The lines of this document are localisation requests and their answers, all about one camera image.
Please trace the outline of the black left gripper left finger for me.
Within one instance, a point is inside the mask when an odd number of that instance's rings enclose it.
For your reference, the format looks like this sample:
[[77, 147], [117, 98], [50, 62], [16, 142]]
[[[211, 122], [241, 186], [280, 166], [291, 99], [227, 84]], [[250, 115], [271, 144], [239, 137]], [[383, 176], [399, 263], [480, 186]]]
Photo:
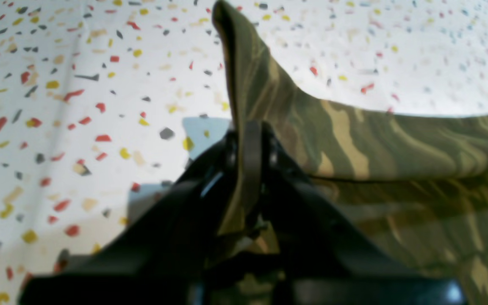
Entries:
[[238, 135], [201, 154], [144, 215], [94, 255], [29, 280], [20, 305], [206, 305], [205, 259], [235, 182]]

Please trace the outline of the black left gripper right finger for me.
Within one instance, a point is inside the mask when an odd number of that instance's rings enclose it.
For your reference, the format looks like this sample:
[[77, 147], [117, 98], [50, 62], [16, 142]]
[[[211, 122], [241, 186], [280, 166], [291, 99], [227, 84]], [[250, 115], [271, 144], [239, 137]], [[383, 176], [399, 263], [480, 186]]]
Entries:
[[266, 216], [286, 278], [272, 305], [465, 305], [453, 278], [427, 278], [388, 257], [335, 208], [291, 160], [265, 123], [242, 138], [246, 224]]

